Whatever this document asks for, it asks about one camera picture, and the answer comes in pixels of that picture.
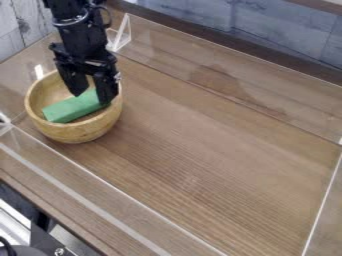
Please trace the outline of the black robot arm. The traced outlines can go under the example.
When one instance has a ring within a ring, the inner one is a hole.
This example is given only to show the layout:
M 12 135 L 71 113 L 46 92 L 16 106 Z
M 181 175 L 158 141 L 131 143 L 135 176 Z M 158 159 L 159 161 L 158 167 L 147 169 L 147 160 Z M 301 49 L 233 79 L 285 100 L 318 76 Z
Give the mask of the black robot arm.
M 62 39 L 50 44 L 50 50 L 68 91 L 80 96 L 88 89 L 87 77 L 91 77 L 99 102 L 108 104 L 119 94 L 119 71 L 118 59 L 107 50 L 107 29 L 112 25 L 112 17 L 104 2 L 43 0 Z

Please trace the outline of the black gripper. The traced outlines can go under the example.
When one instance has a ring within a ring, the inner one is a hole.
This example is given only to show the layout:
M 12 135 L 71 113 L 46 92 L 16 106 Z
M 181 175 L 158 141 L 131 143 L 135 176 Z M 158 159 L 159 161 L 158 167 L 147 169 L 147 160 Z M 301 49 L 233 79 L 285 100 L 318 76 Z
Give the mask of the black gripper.
M 86 76 L 92 76 L 102 105 L 119 94 L 120 81 L 118 59 L 107 50 L 110 25 L 100 16 L 55 17 L 54 26 L 62 41 L 50 45 L 68 91 L 79 96 L 88 88 Z

